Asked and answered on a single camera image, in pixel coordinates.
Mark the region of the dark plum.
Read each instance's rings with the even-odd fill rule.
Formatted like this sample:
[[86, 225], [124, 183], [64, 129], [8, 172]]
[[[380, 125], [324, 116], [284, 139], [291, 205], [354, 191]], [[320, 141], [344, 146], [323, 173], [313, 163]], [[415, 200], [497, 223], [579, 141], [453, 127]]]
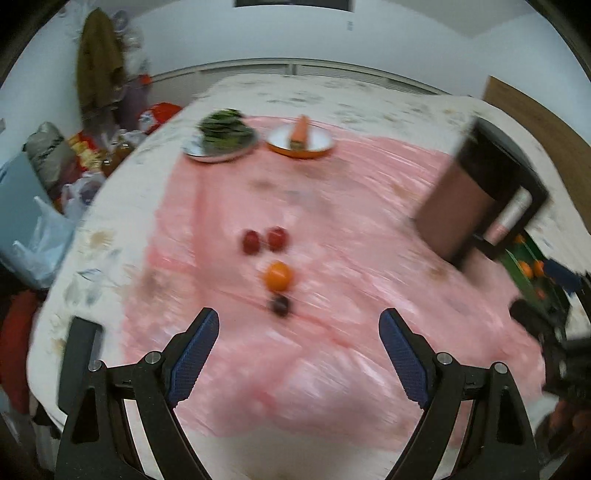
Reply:
[[290, 315], [290, 299], [284, 295], [274, 295], [270, 300], [270, 310], [280, 318]]

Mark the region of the orange fruit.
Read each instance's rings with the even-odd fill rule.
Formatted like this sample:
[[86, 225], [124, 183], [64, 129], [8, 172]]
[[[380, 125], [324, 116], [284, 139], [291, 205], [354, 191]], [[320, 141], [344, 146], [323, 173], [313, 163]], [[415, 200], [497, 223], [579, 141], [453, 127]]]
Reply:
[[286, 292], [294, 280], [294, 271], [281, 261], [273, 262], [266, 268], [263, 282], [266, 289], [273, 293]]

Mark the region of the red tomato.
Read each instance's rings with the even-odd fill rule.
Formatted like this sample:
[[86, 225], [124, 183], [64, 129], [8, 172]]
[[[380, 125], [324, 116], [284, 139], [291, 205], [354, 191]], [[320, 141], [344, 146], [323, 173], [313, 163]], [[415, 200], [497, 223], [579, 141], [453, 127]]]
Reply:
[[290, 243], [290, 234], [283, 227], [271, 227], [266, 231], [266, 245], [272, 252], [282, 252]]
[[242, 252], [245, 255], [257, 255], [262, 248], [262, 240], [259, 233], [254, 230], [247, 230], [242, 235]]

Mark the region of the black phone on bed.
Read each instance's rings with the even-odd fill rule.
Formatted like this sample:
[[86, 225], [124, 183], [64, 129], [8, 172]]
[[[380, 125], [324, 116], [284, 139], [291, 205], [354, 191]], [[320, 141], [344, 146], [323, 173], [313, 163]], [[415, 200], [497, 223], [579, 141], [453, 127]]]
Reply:
[[95, 322], [74, 317], [71, 321], [61, 363], [58, 408], [69, 414], [88, 366], [99, 359], [103, 327]]

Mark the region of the green tray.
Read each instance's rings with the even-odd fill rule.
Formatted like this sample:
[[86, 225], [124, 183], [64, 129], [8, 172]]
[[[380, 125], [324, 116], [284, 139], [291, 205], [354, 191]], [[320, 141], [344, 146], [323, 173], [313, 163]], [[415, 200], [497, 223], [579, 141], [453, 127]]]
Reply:
[[548, 319], [565, 324], [571, 304], [565, 291], [544, 274], [545, 261], [527, 232], [518, 235], [500, 259], [522, 297]]

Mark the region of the floral bed quilt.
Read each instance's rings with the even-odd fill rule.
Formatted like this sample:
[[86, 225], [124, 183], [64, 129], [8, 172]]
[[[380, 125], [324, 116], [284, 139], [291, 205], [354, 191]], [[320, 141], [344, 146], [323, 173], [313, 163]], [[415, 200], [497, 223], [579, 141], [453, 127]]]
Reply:
[[[143, 269], [166, 175], [178, 157], [189, 159], [182, 146], [197, 131], [197, 124], [221, 109], [242, 112], [245, 123], [259, 136], [255, 149], [224, 163], [238, 161], [262, 147], [270, 150], [266, 145], [270, 131], [301, 115], [328, 130], [335, 147], [335, 132], [345, 131], [441, 152], [450, 160], [471, 120], [485, 118], [516, 141], [550, 190], [550, 201], [529, 225], [542, 251], [573, 269], [590, 266], [589, 233], [550, 157], [523, 126], [484, 101], [402, 93], [329, 77], [229, 77], [197, 96], [150, 135], [106, 181], [79, 223], [37, 320], [27, 364], [32, 393], [56, 423], [66, 420], [57, 405], [57, 391], [66, 336], [74, 317], [102, 325], [101, 356], [106, 364], [134, 363], [142, 357], [128, 361], [121, 348], [127, 290], [135, 274]], [[334, 152], [335, 148], [312, 160]], [[538, 400], [528, 401], [528, 412], [532, 420], [537, 420], [552, 406], [553, 401], [541, 394]], [[214, 436], [190, 430], [180, 422], [216, 479], [380, 479], [387, 475], [405, 444], [396, 450], [372, 448], [273, 425], [235, 436]]]

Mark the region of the white plastic bag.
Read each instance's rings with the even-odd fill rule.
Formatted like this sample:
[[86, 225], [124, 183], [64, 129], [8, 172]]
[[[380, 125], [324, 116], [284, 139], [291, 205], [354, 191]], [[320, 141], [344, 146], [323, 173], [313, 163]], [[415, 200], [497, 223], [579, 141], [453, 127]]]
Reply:
[[12, 265], [30, 287], [43, 290], [55, 279], [72, 241], [75, 224], [39, 196], [33, 201], [39, 215], [27, 243], [13, 241]]

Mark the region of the pink plastic sheet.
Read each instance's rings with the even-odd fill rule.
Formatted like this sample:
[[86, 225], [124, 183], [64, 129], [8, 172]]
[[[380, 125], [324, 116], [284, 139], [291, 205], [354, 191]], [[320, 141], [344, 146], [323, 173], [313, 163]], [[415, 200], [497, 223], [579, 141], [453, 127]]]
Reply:
[[[221, 330], [190, 397], [190, 430], [235, 436], [261, 426], [399, 449], [420, 416], [381, 343], [396, 308], [431, 346], [467, 365], [506, 363], [526, 401], [541, 396], [536, 343], [508, 312], [518, 291], [504, 267], [474, 253], [463, 270], [417, 236], [412, 216], [449, 158], [388, 138], [336, 131], [335, 152], [296, 161], [266, 148], [235, 162], [178, 157], [166, 175], [143, 269], [127, 290], [128, 361], [162, 348], [204, 307]], [[282, 252], [266, 231], [290, 234]], [[259, 233], [257, 255], [242, 235]], [[273, 262], [294, 271], [266, 289]], [[290, 315], [270, 310], [290, 299]]]

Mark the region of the wooden headboard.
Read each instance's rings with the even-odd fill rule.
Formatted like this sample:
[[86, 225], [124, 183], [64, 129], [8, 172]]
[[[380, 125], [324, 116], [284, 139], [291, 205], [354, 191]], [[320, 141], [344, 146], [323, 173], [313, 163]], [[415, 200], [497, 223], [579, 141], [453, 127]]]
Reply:
[[490, 76], [483, 100], [511, 116], [542, 145], [590, 230], [590, 145], [567, 123], [515, 87]]

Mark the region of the plate of green vegetables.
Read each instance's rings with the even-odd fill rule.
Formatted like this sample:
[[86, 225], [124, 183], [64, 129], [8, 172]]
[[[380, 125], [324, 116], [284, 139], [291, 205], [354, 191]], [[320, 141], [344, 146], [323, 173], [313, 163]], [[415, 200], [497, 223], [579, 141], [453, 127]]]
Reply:
[[235, 109], [221, 109], [204, 117], [182, 152], [200, 163], [215, 164], [238, 159], [259, 145], [256, 130]]

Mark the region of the orange bowl with carrot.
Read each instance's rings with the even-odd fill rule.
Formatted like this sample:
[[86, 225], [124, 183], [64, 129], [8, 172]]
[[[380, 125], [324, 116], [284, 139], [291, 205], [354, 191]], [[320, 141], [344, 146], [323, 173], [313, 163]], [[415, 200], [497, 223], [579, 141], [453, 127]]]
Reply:
[[306, 115], [270, 131], [266, 145], [271, 151], [297, 160], [311, 160], [328, 155], [335, 148], [332, 134], [311, 123]]

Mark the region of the olive hanging jacket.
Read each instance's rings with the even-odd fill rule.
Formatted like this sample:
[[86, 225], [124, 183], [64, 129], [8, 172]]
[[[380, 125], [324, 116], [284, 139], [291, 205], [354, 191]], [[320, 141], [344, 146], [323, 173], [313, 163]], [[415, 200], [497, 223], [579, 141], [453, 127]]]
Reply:
[[82, 119], [116, 102], [125, 77], [124, 57], [112, 21], [96, 8], [85, 20], [77, 54], [76, 86]]

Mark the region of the dark window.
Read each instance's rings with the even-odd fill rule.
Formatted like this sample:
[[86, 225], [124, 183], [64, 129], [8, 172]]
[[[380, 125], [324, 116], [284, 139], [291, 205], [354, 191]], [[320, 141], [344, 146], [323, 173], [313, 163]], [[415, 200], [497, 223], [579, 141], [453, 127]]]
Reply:
[[352, 0], [235, 0], [235, 8], [256, 6], [303, 6], [353, 12]]

